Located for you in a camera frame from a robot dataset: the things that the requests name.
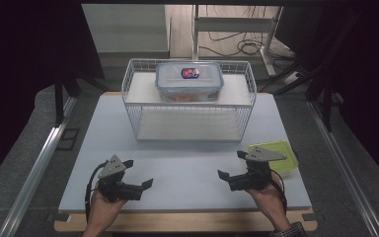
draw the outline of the clear plastic lid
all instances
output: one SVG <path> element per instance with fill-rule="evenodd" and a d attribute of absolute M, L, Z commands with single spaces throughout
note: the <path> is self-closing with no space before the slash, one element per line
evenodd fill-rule
<path fill-rule="evenodd" d="M 223 77 L 214 62 L 169 62 L 156 68 L 158 88 L 221 88 Z"/>

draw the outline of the white tabletop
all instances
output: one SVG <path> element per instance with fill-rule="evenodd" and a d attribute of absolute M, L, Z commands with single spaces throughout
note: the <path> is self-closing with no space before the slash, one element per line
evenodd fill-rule
<path fill-rule="evenodd" d="M 123 181 L 130 185 L 154 179 L 141 200 L 129 201 L 132 211 L 220 211 L 256 208 L 243 191 L 231 192 L 217 170 L 230 176 L 246 173 L 246 163 L 236 155 L 250 144 L 288 141 L 272 95 L 258 94 L 244 138 L 240 143 L 196 141 L 137 141 L 121 95 L 101 96 L 59 210 L 84 212 L 85 189 L 95 168 L 116 154 L 134 160 Z M 288 208 L 310 207 L 299 170 L 281 174 Z"/>

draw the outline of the white wire basket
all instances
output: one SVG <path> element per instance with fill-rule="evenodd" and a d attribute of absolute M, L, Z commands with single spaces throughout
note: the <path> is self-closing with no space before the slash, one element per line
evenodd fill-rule
<path fill-rule="evenodd" d="M 240 142 L 257 97 L 247 61 L 214 61 L 224 86 L 214 103 L 166 103 L 155 87 L 156 67 L 172 59 L 131 59 L 122 81 L 122 99 L 137 140 Z"/>

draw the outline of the human hand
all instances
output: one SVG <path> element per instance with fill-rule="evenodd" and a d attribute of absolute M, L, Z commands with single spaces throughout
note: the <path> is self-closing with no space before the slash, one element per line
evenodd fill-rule
<path fill-rule="evenodd" d="M 125 199 L 110 202 L 98 189 L 95 189 L 91 198 L 91 211 L 89 214 L 88 225 L 85 229 L 83 237 L 100 236 L 113 224 L 121 211 L 121 208 L 126 203 L 127 200 Z"/>
<path fill-rule="evenodd" d="M 272 172 L 272 179 L 281 187 L 279 178 Z M 263 190 L 246 190 L 252 196 L 258 209 L 270 220 L 277 232 L 288 230 L 290 222 L 285 216 L 281 197 L 276 188 L 268 184 Z"/>

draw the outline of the black cable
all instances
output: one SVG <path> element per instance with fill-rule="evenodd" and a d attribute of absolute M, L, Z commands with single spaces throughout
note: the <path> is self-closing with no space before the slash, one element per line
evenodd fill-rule
<path fill-rule="evenodd" d="M 89 183 L 86 187 L 85 192 L 85 212 L 86 212 L 86 221 L 88 222 L 89 213 L 91 212 L 91 191 L 92 190 L 92 182 L 94 181 L 94 177 L 97 174 L 98 170 L 105 167 L 109 161 L 104 162 L 103 164 L 100 164 L 92 173 L 91 178 L 89 180 Z"/>
<path fill-rule="evenodd" d="M 273 185 L 273 187 L 279 192 L 281 202 L 282 202 L 282 207 L 284 208 L 284 213 L 287 213 L 287 198 L 285 197 L 285 186 L 284 186 L 284 181 L 282 180 L 281 176 L 276 173 L 274 170 L 271 169 L 272 172 L 274 172 L 280 179 L 282 188 L 279 186 L 279 184 L 276 183 L 276 181 L 273 180 L 273 178 L 270 178 L 270 183 Z"/>
<path fill-rule="evenodd" d="M 270 170 L 271 170 L 272 172 L 274 172 L 274 173 L 278 176 L 279 180 L 281 181 L 282 191 L 285 192 L 285 185 L 284 185 L 284 181 L 282 180 L 282 177 L 281 177 L 278 173 L 276 173 L 276 171 L 274 171 L 274 170 L 272 170 L 272 169 L 270 169 Z"/>

